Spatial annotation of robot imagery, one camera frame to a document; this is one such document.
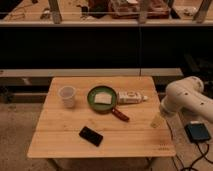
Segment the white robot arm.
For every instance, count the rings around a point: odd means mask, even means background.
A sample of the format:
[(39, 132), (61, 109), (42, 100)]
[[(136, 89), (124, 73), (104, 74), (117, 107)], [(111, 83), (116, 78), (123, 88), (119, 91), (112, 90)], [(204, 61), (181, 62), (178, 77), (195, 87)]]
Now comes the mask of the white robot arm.
[(203, 94), (204, 83), (196, 76), (173, 81), (166, 86), (165, 97), (150, 126), (159, 127), (164, 119), (185, 108), (213, 123), (213, 99)]

